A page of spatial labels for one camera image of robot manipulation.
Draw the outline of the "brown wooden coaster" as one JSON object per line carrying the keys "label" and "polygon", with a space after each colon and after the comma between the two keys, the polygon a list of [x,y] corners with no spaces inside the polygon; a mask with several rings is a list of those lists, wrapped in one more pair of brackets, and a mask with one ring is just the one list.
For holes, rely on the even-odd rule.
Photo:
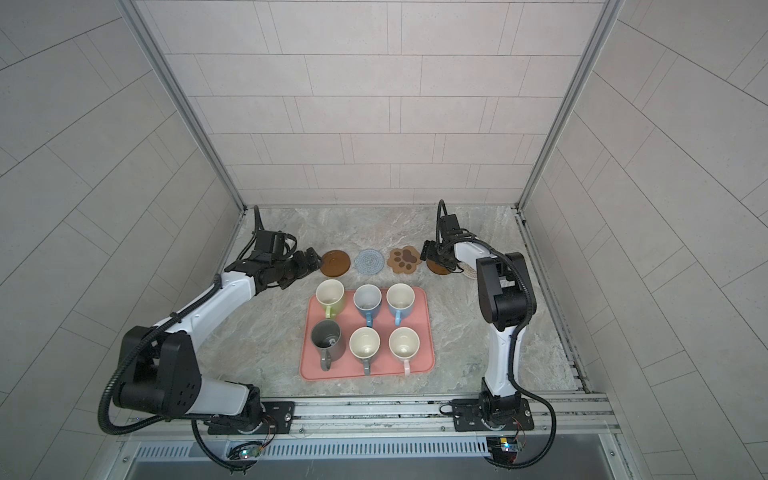
{"label": "brown wooden coaster", "polygon": [[432,260],[426,261],[428,269],[436,275],[449,275],[451,271]]}
{"label": "brown wooden coaster", "polygon": [[342,250],[331,250],[326,252],[322,258],[320,271],[329,278],[340,277],[345,274],[351,266],[349,255]]}

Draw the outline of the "cork paw print coaster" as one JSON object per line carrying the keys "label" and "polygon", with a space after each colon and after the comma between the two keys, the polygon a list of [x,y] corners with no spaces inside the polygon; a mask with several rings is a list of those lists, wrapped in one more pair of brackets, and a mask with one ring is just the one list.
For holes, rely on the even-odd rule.
{"label": "cork paw print coaster", "polygon": [[395,274],[413,274],[421,263],[420,252],[413,246],[391,250],[386,261]]}

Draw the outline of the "blue woven round coaster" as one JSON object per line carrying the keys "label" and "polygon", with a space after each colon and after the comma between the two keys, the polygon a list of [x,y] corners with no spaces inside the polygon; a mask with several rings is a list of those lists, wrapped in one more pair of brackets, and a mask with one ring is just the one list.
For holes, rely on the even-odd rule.
{"label": "blue woven round coaster", "polygon": [[376,249],[361,250],[354,260],[354,267],[361,275],[376,275],[384,266],[385,259],[382,253]]}

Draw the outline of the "light blue mug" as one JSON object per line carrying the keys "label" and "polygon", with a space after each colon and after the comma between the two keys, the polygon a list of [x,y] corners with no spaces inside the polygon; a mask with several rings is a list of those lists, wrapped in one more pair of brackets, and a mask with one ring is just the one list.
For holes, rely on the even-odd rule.
{"label": "light blue mug", "polygon": [[394,284],[387,290],[386,300],[395,326],[400,327],[413,311],[416,300],[414,289],[405,283]]}

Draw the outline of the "multicolour woven round coaster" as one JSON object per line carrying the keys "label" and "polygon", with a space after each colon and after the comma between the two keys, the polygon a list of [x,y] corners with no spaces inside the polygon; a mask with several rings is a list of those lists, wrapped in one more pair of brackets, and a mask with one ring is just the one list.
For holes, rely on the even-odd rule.
{"label": "multicolour woven round coaster", "polygon": [[465,266],[465,267],[463,267],[463,268],[462,268],[462,274],[463,274],[465,277],[469,278],[469,279],[472,279],[472,280],[476,280],[476,279],[477,279],[477,273],[476,273],[476,271],[475,271],[473,268],[471,268],[471,267],[468,267],[468,266]]}

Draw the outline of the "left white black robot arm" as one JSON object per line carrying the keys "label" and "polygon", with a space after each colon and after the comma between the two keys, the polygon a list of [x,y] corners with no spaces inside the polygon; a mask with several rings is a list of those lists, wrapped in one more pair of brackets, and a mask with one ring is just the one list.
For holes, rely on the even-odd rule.
{"label": "left white black robot arm", "polygon": [[124,335],[97,410],[104,433],[124,435],[174,419],[242,433],[264,423],[259,388],[204,378],[197,349],[241,305],[270,288],[287,289],[319,270],[322,259],[313,248],[299,249],[294,235],[265,229],[259,215],[254,221],[248,243],[210,287],[166,319]]}

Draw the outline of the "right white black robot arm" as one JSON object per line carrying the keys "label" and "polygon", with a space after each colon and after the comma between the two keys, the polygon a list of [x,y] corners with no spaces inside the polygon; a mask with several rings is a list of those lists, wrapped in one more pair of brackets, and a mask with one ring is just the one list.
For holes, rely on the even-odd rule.
{"label": "right white black robot arm", "polygon": [[[475,270],[478,301],[483,319],[490,327],[489,362],[476,399],[459,398],[448,402],[444,416],[454,419],[458,431],[496,431],[489,438],[486,461],[505,470],[531,467],[541,461],[554,444],[556,412],[551,403],[517,381],[520,344],[537,310],[533,285],[524,256],[502,253],[476,234],[461,227],[450,214],[444,200],[436,212],[436,234],[422,248],[422,260],[455,273],[463,267]],[[550,415],[550,430],[542,450],[520,461],[525,433],[534,428],[529,401],[543,405]],[[512,436],[500,432],[512,429]]]}

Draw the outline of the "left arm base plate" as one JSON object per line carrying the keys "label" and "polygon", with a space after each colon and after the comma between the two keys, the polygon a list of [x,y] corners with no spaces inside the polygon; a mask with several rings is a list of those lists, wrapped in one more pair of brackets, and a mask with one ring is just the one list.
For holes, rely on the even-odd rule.
{"label": "left arm base plate", "polygon": [[203,421],[209,435],[267,435],[290,432],[296,404],[291,401],[266,401],[258,407],[247,403],[236,416],[214,416]]}

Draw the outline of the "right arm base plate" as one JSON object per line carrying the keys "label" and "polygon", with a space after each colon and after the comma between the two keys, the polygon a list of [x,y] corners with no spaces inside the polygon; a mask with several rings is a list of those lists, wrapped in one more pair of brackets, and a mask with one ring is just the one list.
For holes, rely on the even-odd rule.
{"label": "right arm base plate", "polygon": [[448,405],[457,432],[532,431],[535,424],[522,397],[454,399]]}

